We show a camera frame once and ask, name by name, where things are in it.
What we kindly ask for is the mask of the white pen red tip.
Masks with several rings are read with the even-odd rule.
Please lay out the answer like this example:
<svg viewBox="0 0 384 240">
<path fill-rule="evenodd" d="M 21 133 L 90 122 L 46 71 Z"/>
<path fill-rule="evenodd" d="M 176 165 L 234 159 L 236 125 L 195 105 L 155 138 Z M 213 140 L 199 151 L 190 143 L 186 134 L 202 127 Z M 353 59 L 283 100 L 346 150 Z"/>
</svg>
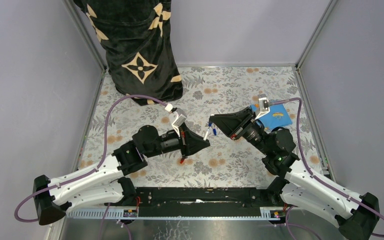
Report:
<svg viewBox="0 0 384 240">
<path fill-rule="evenodd" d="M 203 137 L 203 140 L 204 140 L 204 141 L 206 141 L 206 140 L 207 140 L 207 138 L 208 138 L 208 135 L 209 135 L 209 132 L 210 132 L 210 130 L 209 130 L 209 129 L 207 129 L 207 130 L 205 131 L 205 134 L 204 134 L 204 137 Z"/>
</svg>

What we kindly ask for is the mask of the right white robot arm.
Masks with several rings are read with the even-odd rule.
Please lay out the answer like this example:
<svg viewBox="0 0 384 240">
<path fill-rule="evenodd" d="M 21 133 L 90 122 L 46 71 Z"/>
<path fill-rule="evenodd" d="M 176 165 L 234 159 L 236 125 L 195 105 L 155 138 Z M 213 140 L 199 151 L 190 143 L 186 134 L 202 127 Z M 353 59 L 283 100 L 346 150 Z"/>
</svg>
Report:
<svg viewBox="0 0 384 240">
<path fill-rule="evenodd" d="M 287 128 L 266 132 L 250 107 L 229 114 L 213 114 L 209 121 L 232 140 L 244 138 L 264 154 L 262 163 L 276 178 L 269 185 L 267 201 L 283 202 L 307 210 L 334 225 L 348 240 L 368 240 L 379 217 L 379 200 L 360 195 L 306 167 L 293 152 L 296 144 Z"/>
</svg>

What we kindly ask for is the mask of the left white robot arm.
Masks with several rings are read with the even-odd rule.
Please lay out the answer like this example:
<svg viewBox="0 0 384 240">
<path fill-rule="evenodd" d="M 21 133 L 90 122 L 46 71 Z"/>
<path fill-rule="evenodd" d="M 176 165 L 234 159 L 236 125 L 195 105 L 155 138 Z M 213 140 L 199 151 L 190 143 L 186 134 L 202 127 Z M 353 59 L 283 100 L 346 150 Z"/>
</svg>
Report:
<svg viewBox="0 0 384 240">
<path fill-rule="evenodd" d="M 162 135 L 154 126 L 144 125 L 102 164 L 95 163 L 55 178 L 36 177 L 33 191 L 42 191 L 34 197 L 38 223 L 41 226 L 52 224 L 87 205 L 120 202 L 128 206 L 134 202 L 136 191 L 127 175 L 145 168 L 146 158 L 180 151 L 185 159 L 209 146 L 209 140 L 184 123 L 179 132 L 169 130 Z"/>
</svg>

